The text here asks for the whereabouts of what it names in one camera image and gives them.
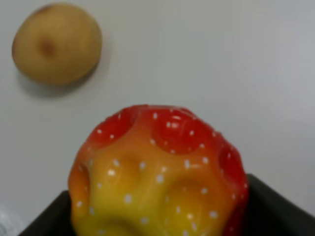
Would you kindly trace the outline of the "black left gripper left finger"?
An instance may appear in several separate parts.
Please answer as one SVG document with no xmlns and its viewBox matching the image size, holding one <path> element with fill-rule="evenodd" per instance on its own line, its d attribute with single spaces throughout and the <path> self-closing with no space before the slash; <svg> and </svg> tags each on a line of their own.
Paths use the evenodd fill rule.
<svg viewBox="0 0 315 236">
<path fill-rule="evenodd" d="M 74 236 L 68 191 L 61 192 L 19 236 Z"/>
</svg>

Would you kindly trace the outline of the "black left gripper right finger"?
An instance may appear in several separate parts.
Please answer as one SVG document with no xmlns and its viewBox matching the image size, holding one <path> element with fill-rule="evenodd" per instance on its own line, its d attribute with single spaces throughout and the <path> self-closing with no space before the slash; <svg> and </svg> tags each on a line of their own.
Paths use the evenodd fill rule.
<svg viewBox="0 0 315 236">
<path fill-rule="evenodd" d="M 315 218 L 252 174 L 228 175 L 239 190 L 229 236 L 313 236 Z"/>
</svg>

